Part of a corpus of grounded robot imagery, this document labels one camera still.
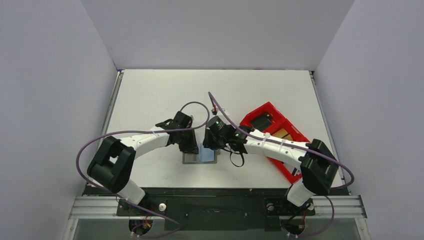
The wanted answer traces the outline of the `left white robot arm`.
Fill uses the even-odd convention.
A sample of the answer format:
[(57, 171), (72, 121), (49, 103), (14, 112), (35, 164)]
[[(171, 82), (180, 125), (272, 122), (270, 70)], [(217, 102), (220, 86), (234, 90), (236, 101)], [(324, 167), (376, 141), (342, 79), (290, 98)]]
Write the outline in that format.
[(136, 215), (149, 209), (146, 192), (130, 179), (135, 159), (158, 148), (177, 144), (184, 154), (198, 154), (193, 119), (178, 111), (174, 118), (157, 123), (145, 134), (121, 139), (106, 137), (87, 168), (89, 177), (104, 188), (128, 200)]

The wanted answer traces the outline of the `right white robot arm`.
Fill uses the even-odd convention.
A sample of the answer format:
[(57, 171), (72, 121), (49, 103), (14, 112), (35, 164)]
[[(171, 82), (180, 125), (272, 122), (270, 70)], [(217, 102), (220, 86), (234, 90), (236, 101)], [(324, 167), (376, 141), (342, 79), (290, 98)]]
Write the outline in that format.
[(296, 213), (313, 196), (328, 195), (338, 173), (334, 156), (318, 139), (290, 141), (248, 126), (234, 127), (218, 116), (205, 125), (202, 144), (214, 151), (264, 156), (299, 170), (301, 178), (291, 185), (282, 199), (282, 207), (289, 214)]

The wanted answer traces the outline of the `grey card holder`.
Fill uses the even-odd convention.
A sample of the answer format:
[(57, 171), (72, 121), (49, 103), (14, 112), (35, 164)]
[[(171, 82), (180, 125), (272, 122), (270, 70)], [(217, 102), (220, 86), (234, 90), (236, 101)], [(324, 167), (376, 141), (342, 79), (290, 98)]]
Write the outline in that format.
[(184, 153), (182, 163), (184, 165), (193, 164), (216, 164), (217, 153), (209, 148), (205, 148), (202, 143), (198, 143), (198, 154)]

